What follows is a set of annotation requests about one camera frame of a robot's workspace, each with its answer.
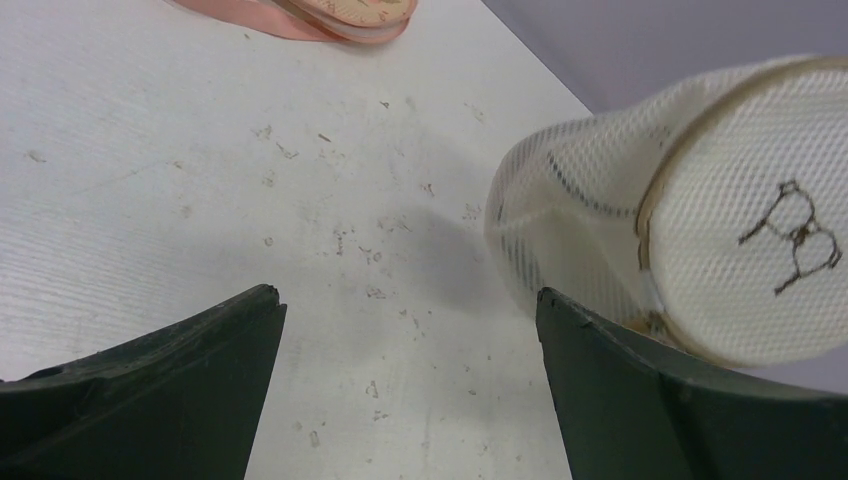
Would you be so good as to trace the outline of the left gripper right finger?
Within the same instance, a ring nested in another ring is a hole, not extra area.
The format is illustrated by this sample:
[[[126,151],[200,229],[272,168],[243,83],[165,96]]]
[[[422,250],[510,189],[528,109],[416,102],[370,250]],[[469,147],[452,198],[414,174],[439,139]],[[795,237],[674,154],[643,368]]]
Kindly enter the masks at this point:
[[[847,476],[843,394],[710,364],[550,288],[536,327],[576,479]]]

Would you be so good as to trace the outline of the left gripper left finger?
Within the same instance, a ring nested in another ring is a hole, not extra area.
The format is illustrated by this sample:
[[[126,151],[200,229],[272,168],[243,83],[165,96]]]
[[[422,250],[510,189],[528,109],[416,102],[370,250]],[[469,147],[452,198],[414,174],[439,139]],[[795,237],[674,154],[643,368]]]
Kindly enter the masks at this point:
[[[282,337],[270,285],[1,385],[5,479],[241,479]]]

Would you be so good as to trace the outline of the round white mesh laundry bag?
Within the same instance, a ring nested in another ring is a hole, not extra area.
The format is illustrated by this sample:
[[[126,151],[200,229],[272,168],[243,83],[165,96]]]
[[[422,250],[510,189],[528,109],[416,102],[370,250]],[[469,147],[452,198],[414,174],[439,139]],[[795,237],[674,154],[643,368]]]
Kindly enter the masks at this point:
[[[492,181],[485,238],[515,302],[552,288],[727,367],[847,341],[847,60],[702,73],[543,128]]]

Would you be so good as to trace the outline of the floral mesh laundry bag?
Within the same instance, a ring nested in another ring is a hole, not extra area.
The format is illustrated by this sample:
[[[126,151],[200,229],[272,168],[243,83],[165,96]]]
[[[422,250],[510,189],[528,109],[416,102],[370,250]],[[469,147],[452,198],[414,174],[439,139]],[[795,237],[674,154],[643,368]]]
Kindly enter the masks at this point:
[[[279,38],[382,44],[401,35],[416,0],[178,0],[187,10]]]

